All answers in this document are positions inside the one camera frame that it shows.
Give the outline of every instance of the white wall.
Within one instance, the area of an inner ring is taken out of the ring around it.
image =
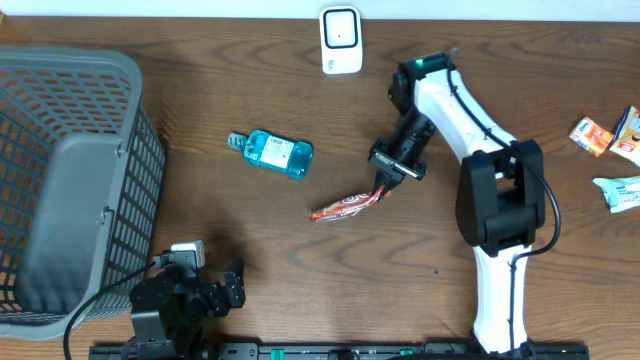
[[[349,4],[365,19],[639,21],[640,0],[0,0],[7,15],[316,18]]]

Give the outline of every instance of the wood grain surface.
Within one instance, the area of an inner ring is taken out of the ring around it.
[[[557,247],[530,261],[526,327],[536,341],[584,341],[593,359],[640,358],[640,209],[612,215],[596,176],[638,175],[612,153],[595,158],[567,134],[585,115],[612,129],[640,105],[640,25],[364,21],[364,67],[321,71],[312,20],[13,18],[2,44],[105,48],[144,75],[144,106],[170,144],[153,252],[203,239],[207,277],[247,262],[247,303],[211,335],[264,342],[420,342],[465,337],[475,318],[476,268],[454,217],[459,165],[438,135],[423,181],[353,219],[305,215],[369,191],[367,163],[397,118],[387,99],[396,63],[459,48],[470,92],[507,131],[535,139],[563,214]],[[303,181],[247,165],[231,131],[313,143]],[[553,220],[536,246],[551,235]],[[124,342],[128,316],[87,322],[71,339]],[[3,359],[59,359],[59,339],[0,341]]]

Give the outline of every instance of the gray plastic basket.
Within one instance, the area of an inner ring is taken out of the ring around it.
[[[0,47],[0,336],[60,336],[146,263],[165,155],[141,94],[123,54]],[[85,318],[127,311],[141,277]]]

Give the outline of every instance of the blue bottle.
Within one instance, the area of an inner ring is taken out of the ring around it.
[[[231,133],[227,145],[242,151],[249,164],[277,170],[294,179],[307,175],[313,157],[311,144],[285,140],[262,130],[254,130],[249,137]]]

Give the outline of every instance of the plastic packet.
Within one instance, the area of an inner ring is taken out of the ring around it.
[[[312,212],[307,215],[307,220],[311,222],[324,222],[356,216],[360,211],[376,204],[378,199],[380,199],[380,194],[382,194],[383,189],[384,186],[381,186],[375,194],[365,193],[344,198],[318,211]],[[386,196],[391,196],[391,192],[386,193],[385,197]]]
[[[630,106],[616,126],[611,151],[640,166],[640,111]]]
[[[613,140],[613,134],[585,117],[569,133],[571,140],[593,155],[600,156]]]
[[[640,176],[622,179],[595,178],[612,213],[640,206]]]

